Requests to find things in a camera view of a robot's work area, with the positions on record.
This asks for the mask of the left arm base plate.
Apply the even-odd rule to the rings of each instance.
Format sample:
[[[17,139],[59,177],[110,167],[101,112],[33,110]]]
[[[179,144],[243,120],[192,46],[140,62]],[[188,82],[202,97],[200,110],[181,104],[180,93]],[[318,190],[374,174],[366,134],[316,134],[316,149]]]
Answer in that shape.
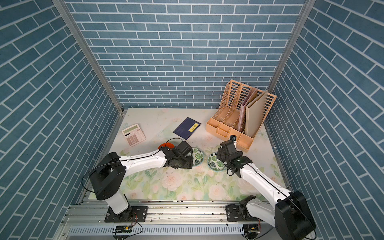
[[[147,217],[147,206],[130,206],[120,214],[114,213],[111,207],[108,208],[105,223],[144,223]]]

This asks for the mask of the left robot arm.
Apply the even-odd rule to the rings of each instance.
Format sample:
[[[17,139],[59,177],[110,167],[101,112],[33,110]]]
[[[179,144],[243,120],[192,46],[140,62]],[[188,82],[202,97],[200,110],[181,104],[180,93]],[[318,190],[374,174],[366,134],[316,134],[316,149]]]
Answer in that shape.
[[[89,178],[97,200],[105,201],[114,214],[119,215],[129,209],[130,204],[120,190],[124,178],[153,168],[173,169],[193,168],[193,148],[185,141],[178,146],[161,147],[158,150],[136,156],[107,154],[89,172]]]

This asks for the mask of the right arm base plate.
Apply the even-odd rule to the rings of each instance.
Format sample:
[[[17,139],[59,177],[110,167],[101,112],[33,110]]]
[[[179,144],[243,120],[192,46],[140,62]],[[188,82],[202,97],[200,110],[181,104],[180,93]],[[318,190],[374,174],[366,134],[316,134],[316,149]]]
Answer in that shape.
[[[245,205],[230,204],[226,206],[228,222],[258,222],[261,219],[252,217]]]

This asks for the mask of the small orange bowl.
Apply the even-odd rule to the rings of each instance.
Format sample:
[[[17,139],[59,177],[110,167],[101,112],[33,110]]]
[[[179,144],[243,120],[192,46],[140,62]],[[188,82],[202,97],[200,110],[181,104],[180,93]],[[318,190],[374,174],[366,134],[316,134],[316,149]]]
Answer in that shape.
[[[161,144],[161,145],[158,147],[158,149],[160,150],[161,148],[165,148],[165,147],[170,148],[170,149],[173,149],[173,148],[175,147],[175,145],[172,144],[172,143],[163,143],[163,144]]]

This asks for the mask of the green leaf bowl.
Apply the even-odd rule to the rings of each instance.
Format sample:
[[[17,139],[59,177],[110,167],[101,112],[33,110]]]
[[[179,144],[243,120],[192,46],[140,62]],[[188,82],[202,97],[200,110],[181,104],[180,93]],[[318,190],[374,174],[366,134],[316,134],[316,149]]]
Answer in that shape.
[[[193,166],[200,165],[205,158],[205,153],[199,148],[193,148]]]
[[[209,155],[207,163],[209,168],[216,172],[224,171],[227,168],[222,161],[217,159],[217,152]]]

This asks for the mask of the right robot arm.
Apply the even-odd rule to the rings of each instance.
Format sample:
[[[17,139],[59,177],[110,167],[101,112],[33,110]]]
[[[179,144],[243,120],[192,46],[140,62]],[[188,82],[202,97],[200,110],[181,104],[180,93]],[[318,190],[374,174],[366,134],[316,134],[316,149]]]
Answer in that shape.
[[[250,195],[237,205],[228,205],[226,212],[229,222],[262,220],[274,227],[283,240],[302,240],[315,232],[316,223],[305,196],[275,183],[242,151],[237,150],[234,141],[222,142],[217,158],[225,164],[228,172],[249,183],[267,200],[264,203]]]

